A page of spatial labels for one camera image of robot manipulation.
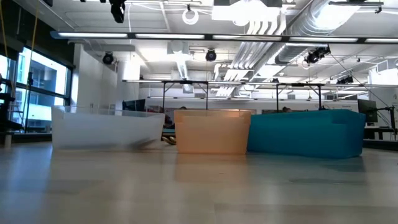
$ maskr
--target plastic bin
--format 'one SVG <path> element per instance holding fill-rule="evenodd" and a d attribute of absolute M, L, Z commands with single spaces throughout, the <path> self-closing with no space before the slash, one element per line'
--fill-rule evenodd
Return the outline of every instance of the plastic bin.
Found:
<path fill-rule="evenodd" d="M 245 154 L 249 111 L 176 110 L 178 153 Z"/>
<path fill-rule="evenodd" d="M 364 127 L 349 110 L 253 115 L 248 151 L 346 159 L 361 155 Z"/>
<path fill-rule="evenodd" d="M 164 114 L 70 106 L 52 107 L 54 148 L 134 146 L 160 141 Z"/>

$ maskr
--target orange bin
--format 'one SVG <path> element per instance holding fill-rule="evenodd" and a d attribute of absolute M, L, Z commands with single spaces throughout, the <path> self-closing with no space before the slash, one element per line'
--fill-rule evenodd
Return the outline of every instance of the orange bin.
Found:
<path fill-rule="evenodd" d="M 245 154 L 250 111 L 176 110 L 178 153 Z"/>

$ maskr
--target wooden floor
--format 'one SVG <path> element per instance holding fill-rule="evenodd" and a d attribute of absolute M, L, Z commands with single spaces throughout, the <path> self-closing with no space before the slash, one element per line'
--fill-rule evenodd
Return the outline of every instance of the wooden floor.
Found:
<path fill-rule="evenodd" d="M 398 223 L 398 154 L 177 154 L 173 146 L 0 153 L 0 223 Z"/>

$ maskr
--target spotlight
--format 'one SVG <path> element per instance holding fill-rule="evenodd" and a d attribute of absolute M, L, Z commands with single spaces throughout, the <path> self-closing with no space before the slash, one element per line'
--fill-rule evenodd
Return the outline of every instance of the spotlight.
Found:
<path fill-rule="evenodd" d="M 352 76 L 348 76 L 346 78 L 337 80 L 336 84 L 350 84 L 353 82 L 354 82 L 354 78 Z"/>
<path fill-rule="evenodd" d="M 331 52 L 329 46 L 319 47 L 314 51 L 309 52 L 308 56 L 305 57 L 304 61 L 309 65 L 312 63 L 317 63 L 319 60 L 323 59 L 325 55 L 328 55 L 330 53 Z"/>
<path fill-rule="evenodd" d="M 214 49 L 209 49 L 206 54 L 206 61 L 214 62 L 217 58 L 217 54 Z"/>
<path fill-rule="evenodd" d="M 112 65 L 115 61 L 113 52 L 106 52 L 104 58 L 102 58 L 102 62 L 104 62 L 105 65 Z"/>
<path fill-rule="evenodd" d="M 126 0 L 109 0 L 111 3 L 111 13 L 112 16 L 117 23 L 124 22 L 124 10 L 126 9 L 126 5 L 124 4 Z"/>

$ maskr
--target white wall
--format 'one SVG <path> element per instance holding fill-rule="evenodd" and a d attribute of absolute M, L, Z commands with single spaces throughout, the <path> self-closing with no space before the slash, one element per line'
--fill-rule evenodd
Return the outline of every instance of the white wall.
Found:
<path fill-rule="evenodd" d="M 119 62 L 109 68 L 100 60 L 85 52 L 81 44 L 75 45 L 72 105 L 94 108 L 116 105 L 121 109 L 123 100 L 138 98 L 138 84 L 122 82 L 126 64 Z"/>

